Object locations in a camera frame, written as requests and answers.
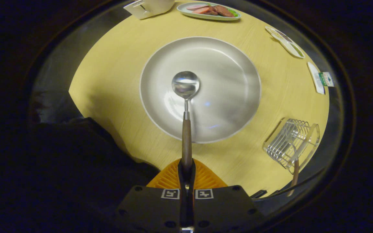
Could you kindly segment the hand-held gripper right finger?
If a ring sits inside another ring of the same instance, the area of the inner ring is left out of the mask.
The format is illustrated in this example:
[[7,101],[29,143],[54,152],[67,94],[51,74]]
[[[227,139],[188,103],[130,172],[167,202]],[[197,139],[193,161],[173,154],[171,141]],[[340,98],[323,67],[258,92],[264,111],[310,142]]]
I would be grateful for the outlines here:
[[251,232],[265,216],[240,185],[228,186],[198,160],[191,167],[187,221],[194,233]]

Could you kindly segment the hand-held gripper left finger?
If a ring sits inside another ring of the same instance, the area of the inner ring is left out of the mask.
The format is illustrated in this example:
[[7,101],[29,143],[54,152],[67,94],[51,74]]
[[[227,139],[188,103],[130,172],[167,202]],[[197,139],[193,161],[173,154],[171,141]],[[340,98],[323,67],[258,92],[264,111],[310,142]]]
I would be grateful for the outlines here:
[[179,233],[187,226],[187,191],[177,159],[147,185],[133,186],[115,211],[123,233]]

